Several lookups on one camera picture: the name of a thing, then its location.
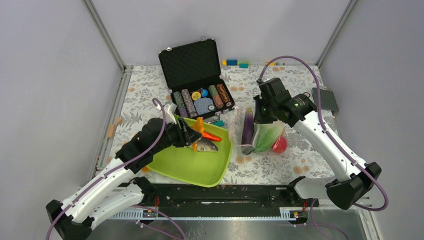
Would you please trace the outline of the red tomato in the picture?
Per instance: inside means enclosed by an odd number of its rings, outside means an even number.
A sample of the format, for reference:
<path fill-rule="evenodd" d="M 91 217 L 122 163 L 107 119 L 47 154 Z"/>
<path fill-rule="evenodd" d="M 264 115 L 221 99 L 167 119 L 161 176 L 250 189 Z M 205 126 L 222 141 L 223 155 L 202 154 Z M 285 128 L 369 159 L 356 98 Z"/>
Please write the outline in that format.
<path fill-rule="evenodd" d="M 288 148 L 288 141 L 284 136 L 280 136 L 275 143 L 272 145 L 271 149 L 277 154 L 284 153 Z"/>

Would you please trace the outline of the clear pink zip top bag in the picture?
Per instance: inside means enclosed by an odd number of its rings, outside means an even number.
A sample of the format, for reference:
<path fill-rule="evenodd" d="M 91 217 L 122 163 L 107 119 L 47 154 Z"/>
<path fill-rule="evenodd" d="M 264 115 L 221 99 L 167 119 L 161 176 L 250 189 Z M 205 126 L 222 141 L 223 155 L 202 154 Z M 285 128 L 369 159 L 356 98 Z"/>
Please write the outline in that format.
<path fill-rule="evenodd" d="M 259 124 L 254 121 L 255 109 L 236 108 L 228 136 L 237 150 L 247 156 L 265 152 L 282 154 L 288 149 L 285 124 L 281 121 Z"/>

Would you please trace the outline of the purple eggplant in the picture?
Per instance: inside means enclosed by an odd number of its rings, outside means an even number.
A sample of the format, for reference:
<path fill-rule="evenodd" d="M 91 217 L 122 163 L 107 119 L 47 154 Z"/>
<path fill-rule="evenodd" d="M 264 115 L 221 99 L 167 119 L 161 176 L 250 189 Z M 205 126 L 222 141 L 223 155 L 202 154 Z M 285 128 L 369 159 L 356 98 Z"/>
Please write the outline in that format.
<path fill-rule="evenodd" d="M 254 113 L 251 108 L 248 108 L 244 116 L 241 144 L 250 145 L 252 143 L 254 133 Z"/>

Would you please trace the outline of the green napa cabbage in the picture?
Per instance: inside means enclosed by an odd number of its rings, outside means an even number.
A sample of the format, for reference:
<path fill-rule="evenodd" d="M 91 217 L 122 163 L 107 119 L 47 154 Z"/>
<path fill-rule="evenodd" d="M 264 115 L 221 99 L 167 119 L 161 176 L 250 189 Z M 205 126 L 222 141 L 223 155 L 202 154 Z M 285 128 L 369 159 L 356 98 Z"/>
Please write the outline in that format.
<path fill-rule="evenodd" d="M 285 124 L 275 121 L 267 124 L 255 124 L 254 153 L 270 151 L 272 145 L 284 133 Z"/>

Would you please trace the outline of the orange fried chicken piece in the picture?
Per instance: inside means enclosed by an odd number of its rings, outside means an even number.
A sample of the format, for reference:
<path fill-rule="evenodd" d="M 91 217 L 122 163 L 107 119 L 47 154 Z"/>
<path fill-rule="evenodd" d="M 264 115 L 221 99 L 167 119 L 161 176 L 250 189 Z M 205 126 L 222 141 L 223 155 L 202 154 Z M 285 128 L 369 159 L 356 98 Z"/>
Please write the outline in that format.
<path fill-rule="evenodd" d="M 204 131 L 205 131 L 205 128 L 204 128 L 204 120 L 203 120 L 203 117 L 198 117 L 197 119 L 196 119 L 196 122 L 191 126 L 191 128 L 194 130 L 194 131 L 196 131 L 196 132 L 198 132 L 198 133 L 200 133 L 201 134 L 201 136 L 203 135 L 203 133 L 204 133 Z M 192 149 L 193 149 L 193 151 L 194 152 L 196 152 L 197 150 L 198 150 L 198 141 L 200 140 L 200 138 L 198 139 L 198 140 L 196 140 L 192 145 L 191 145 L 191 147 L 192 147 Z"/>

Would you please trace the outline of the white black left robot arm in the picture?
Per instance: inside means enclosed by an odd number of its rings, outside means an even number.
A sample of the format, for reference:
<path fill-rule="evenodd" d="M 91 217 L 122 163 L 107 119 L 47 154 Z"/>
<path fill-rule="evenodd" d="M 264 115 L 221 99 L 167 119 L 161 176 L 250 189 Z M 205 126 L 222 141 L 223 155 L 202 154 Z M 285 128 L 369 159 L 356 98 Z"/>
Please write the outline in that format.
<path fill-rule="evenodd" d="M 56 231 L 63 240 L 85 240 L 101 223 L 120 211 L 155 200 L 155 187 L 137 173 L 153 161 L 155 154 L 169 148 L 195 144 L 202 133 L 180 117 L 167 113 L 158 99 L 162 117 L 151 118 L 141 131 L 125 143 L 109 164 L 70 197 L 51 200 L 46 205 L 50 226 L 46 239 Z"/>

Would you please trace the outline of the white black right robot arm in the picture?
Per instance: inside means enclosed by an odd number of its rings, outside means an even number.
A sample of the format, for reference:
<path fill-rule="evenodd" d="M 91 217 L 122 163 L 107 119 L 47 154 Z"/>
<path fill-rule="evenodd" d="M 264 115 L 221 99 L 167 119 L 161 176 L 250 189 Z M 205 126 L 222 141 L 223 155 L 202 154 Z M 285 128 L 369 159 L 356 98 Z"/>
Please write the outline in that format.
<path fill-rule="evenodd" d="M 319 119 L 316 105 L 303 93 L 291 96 L 280 78 L 257 80 L 260 94 L 254 97 L 254 119 L 259 124 L 281 121 L 306 138 L 334 173 L 333 177 L 299 177 L 294 188 L 287 191 L 287 201 L 293 206 L 306 199 L 328 199 L 347 210 L 374 186 L 382 169 L 376 162 L 367 163 Z"/>

